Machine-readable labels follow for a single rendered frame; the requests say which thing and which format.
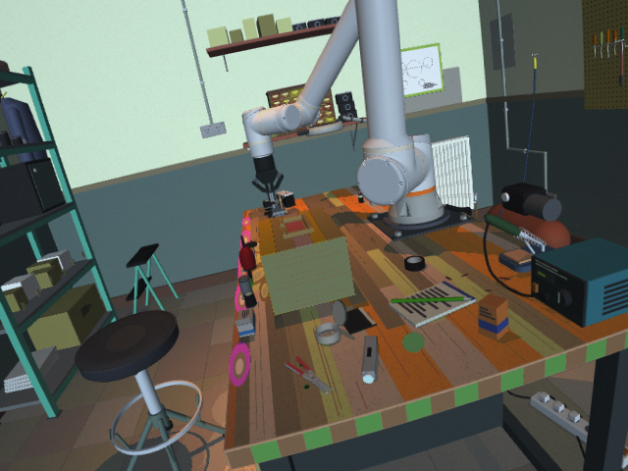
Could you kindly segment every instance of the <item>pliers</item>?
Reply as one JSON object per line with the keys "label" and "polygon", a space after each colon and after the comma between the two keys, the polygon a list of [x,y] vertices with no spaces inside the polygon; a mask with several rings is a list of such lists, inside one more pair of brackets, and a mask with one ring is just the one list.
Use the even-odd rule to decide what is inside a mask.
{"label": "pliers", "polygon": [[319,390],[321,390],[323,393],[327,394],[327,391],[331,391],[332,389],[327,386],[325,383],[323,383],[318,376],[316,376],[314,374],[314,372],[312,371],[312,369],[307,366],[307,363],[305,363],[299,356],[296,357],[296,361],[298,361],[299,365],[303,368],[305,368],[305,371],[298,369],[297,367],[295,367],[294,365],[291,365],[290,363],[286,362],[286,366],[289,367],[290,370],[292,370],[294,373],[296,373],[297,375],[305,378],[307,381],[309,381],[310,383],[312,383],[314,386],[316,386]]}

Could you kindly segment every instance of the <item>wall outlet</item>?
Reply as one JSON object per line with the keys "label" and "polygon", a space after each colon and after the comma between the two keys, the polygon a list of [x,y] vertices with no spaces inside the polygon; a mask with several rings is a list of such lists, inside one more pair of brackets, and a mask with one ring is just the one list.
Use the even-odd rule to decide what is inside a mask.
{"label": "wall outlet", "polygon": [[201,126],[200,133],[203,139],[206,139],[207,137],[226,134],[227,129],[225,128],[225,123],[214,123],[213,125]]}
{"label": "wall outlet", "polygon": [[567,409],[564,404],[558,400],[552,400],[546,392],[537,392],[530,398],[532,405],[539,412],[549,417],[560,427],[565,429],[572,435],[580,437],[584,443],[587,442],[589,436],[589,422],[580,418],[580,414]]}

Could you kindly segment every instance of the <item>tiled floor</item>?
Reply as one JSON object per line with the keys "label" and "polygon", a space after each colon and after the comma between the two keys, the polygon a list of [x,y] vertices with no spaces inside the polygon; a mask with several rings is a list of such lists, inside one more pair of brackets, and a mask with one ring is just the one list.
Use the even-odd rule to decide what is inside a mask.
{"label": "tiled floor", "polygon": [[[224,427],[227,415],[228,365],[232,350],[234,293],[236,283],[199,288],[176,299],[158,290],[166,310],[177,315],[180,336],[171,351],[148,369],[155,384],[184,380],[203,392],[201,419]],[[142,302],[139,309],[147,309]],[[148,309],[156,309],[154,301]],[[120,317],[131,307],[118,308]],[[109,443],[109,429],[122,407],[138,394],[133,377],[113,383],[93,383],[76,374],[58,405],[62,414],[47,420],[41,406],[9,411],[0,418],[0,471],[120,471],[129,458]],[[182,387],[159,391],[162,403],[181,414],[195,411],[194,391]],[[148,418],[143,401],[123,416],[116,431],[129,443],[137,443]],[[183,423],[173,420],[173,432]],[[155,431],[145,446],[161,443]],[[194,427],[173,445],[182,471],[229,471],[224,456],[224,439]],[[135,470],[172,469],[164,451],[141,456]],[[503,429],[441,446],[369,471],[425,469],[435,471],[496,469],[534,471],[534,467]],[[249,466],[237,471],[259,471]]]}

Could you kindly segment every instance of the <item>pegboard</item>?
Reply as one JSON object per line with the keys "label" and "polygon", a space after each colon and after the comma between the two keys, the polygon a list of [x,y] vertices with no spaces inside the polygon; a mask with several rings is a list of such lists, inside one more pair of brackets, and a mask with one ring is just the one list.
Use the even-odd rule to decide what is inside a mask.
{"label": "pegboard", "polygon": [[[622,42],[613,44],[613,31],[617,40],[628,41],[628,2],[626,0],[582,0],[582,26],[585,65],[585,110],[617,110],[628,108],[628,83],[619,85]],[[606,30],[610,29],[610,45],[606,47]],[[600,57],[600,32],[603,31],[603,58]],[[594,35],[597,51],[594,54]],[[624,76],[628,65],[628,49],[624,48]]]}

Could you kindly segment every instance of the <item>orange box with blue stripe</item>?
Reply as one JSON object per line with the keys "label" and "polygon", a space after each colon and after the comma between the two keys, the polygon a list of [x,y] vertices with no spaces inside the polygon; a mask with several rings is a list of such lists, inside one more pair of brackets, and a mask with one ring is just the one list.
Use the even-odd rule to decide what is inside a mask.
{"label": "orange box with blue stripe", "polygon": [[501,339],[508,329],[508,300],[487,294],[478,302],[478,327],[480,334],[493,340]]}

